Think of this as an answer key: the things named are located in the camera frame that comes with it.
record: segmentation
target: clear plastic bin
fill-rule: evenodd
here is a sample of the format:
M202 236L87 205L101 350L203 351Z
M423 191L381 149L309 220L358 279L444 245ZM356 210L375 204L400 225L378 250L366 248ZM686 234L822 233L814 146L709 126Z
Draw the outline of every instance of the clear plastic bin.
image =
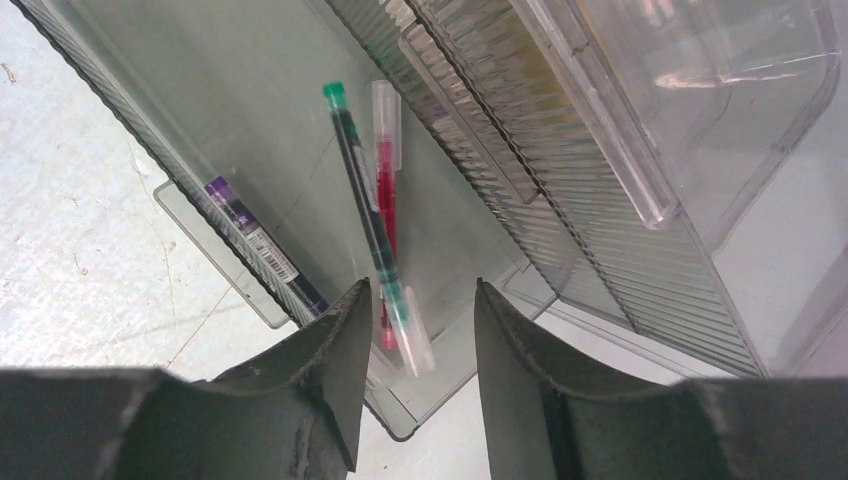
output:
M326 4L23 4L296 321L308 322L308 312L205 195L204 185L216 177L227 180L329 302L357 279L377 278L321 87L344 83L373 173L371 82L382 75ZM527 259L444 151L414 116L403 115L398 262L438 369L409 377L397 350L382 348L375 282L366 399L398 438L411 435L475 372L476 279L503 287L528 271ZM538 311L518 303L531 317Z
M764 373L796 372L848 305L844 2L510 3L645 226L683 225Z

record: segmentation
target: clear pen cap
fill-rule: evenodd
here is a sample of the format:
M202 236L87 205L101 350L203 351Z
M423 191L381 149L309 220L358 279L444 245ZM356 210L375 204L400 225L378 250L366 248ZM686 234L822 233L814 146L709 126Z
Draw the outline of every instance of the clear pen cap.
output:
M400 170L400 95L387 80L375 80L371 82L371 101L374 107L374 144L378 149L381 144L388 146L392 166L395 171Z

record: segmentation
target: pen cap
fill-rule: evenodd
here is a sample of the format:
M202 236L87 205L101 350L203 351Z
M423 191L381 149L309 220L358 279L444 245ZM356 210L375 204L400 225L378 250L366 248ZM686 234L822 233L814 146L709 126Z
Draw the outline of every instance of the pen cap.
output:
M413 377L435 370L436 359L433 356L433 347L430 345L430 337L424 329L418 310L418 301L412 288L403 290L404 298L408 308L406 324L399 332L398 348L400 349L406 371Z
M374 108L374 144L391 144L392 165L401 167L400 95L386 80L371 82L371 101Z

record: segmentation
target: label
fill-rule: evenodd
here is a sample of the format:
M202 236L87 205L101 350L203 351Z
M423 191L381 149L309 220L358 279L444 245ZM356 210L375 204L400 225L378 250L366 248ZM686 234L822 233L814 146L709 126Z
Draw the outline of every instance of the label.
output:
M354 146L353 154L356 157L356 165L359 167L359 176L362 177L362 185L365 187L365 198L368 200L371 210L379 212L380 207L377 206L374 188L371 186L371 177L368 176L368 170L365 169L365 162L362 161L362 147L359 145Z
M271 237L265 233L265 230L257 228L244 238L247 240L247 243L253 247L256 253L262 257L262 260L265 260L265 263L271 267L271 270L273 270L274 273L283 280L283 283L289 283L297 278L297 269L295 269L289 259L283 255L283 252L277 248L274 241L271 240Z

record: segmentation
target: red pen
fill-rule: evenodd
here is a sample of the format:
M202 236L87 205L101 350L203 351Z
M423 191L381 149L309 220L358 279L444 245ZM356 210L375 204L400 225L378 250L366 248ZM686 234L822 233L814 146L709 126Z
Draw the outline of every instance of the red pen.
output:
M397 260L397 218L395 208L395 171L400 169L400 95L385 80L371 84L374 104L374 144L377 147L377 205L386 226L392 253ZM383 346L397 348L385 303L380 309Z

